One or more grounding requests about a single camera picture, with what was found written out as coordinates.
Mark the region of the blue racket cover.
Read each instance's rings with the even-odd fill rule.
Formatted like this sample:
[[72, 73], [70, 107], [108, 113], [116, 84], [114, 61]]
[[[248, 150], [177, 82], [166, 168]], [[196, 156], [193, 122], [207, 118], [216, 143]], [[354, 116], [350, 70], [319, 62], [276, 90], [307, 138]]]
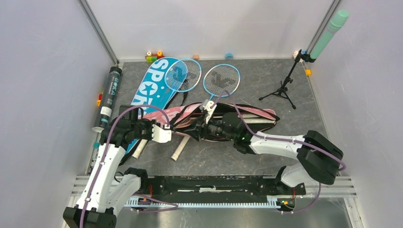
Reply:
[[164, 57], [150, 64], [147, 62], [123, 63], [122, 83], [118, 91], [114, 116], [121, 113], [122, 105], [153, 105], [167, 108], [176, 93], [164, 81], [165, 74], [179, 59]]

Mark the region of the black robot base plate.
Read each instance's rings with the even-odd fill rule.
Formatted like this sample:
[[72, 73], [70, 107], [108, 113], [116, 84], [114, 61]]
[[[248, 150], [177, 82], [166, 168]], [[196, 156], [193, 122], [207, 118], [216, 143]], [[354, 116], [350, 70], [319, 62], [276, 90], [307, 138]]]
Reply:
[[268, 196], [304, 196], [273, 176], [148, 176], [139, 194], [172, 203], [263, 203]]

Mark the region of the pink racket cover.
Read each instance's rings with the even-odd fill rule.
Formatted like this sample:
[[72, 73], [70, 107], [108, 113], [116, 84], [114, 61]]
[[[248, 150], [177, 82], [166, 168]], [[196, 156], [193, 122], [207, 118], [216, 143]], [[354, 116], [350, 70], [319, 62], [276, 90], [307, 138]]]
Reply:
[[[203, 119], [203, 111], [201, 110], [202, 103], [193, 103], [185, 106], [177, 106], [164, 109], [167, 114], [171, 129], [174, 134], [188, 136], [195, 139], [196, 127], [195, 119]], [[247, 124], [254, 132], [265, 131], [273, 128], [280, 117], [277, 116], [272, 109], [262, 109], [248, 104], [228, 104], [218, 103], [217, 107], [209, 120], [217, 126], [216, 133], [224, 138], [224, 140], [209, 140], [216, 142], [229, 141], [235, 138], [235, 135], [242, 135], [248, 130], [244, 124], [242, 114], [255, 114], [258, 116], [267, 117], [274, 123]]]

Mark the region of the black shuttlecock tube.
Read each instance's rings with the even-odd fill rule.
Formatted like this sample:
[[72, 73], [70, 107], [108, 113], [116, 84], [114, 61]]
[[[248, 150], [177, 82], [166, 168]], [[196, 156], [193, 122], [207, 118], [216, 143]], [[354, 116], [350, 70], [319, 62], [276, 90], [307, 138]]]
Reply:
[[116, 66], [111, 67], [106, 78], [102, 97], [98, 102], [96, 119], [92, 127], [92, 130], [96, 133], [101, 133], [111, 121], [121, 79], [122, 69]]

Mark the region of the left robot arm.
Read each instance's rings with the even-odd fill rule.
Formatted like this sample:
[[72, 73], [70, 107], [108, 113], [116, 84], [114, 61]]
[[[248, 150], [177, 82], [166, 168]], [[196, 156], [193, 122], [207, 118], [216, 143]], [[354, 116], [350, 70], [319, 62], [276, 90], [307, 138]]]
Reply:
[[149, 189], [147, 171], [129, 168], [117, 187], [110, 190], [128, 145], [135, 139], [152, 138], [155, 122], [138, 118], [143, 108], [142, 105], [127, 108], [102, 131], [99, 155], [85, 189], [76, 204], [63, 212], [70, 228], [114, 228], [129, 198]]

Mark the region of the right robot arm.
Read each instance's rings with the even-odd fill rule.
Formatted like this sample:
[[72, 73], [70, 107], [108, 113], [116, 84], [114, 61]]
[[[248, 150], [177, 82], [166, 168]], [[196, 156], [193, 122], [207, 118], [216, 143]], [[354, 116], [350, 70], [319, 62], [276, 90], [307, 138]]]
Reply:
[[237, 113], [226, 113], [220, 121], [207, 121], [204, 117], [192, 121], [192, 137], [200, 140], [207, 135], [233, 141], [243, 154], [271, 154], [296, 160], [277, 174], [274, 186], [286, 194], [306, 181], [332, 185], [337, 173], [345, 168], [343, 152], [317, 131], [305, 135], [282, 136], [252, 130]]

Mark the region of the blue badminton racket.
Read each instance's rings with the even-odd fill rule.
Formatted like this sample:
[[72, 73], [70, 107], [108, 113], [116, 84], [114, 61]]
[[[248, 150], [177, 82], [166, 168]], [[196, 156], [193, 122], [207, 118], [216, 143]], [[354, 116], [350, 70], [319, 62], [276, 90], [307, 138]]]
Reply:
[[200, 77], [201, 66], [193, 59], [160, 58], [147, 69], [131, 105], [166, 109], [177, 93], [193, 89]]
[[[185, 93], [197, 86], [202, 75], [201, 66], [187, 66], [184, 61], [175, 63], [167, 71], [165, 84], [175, 92]], [[240, 84], [239, 70], [230, 64], [218, 64], [212, 67], [203, 78], [203, 88], [213, 97], [220, 99], [233, 94]]]

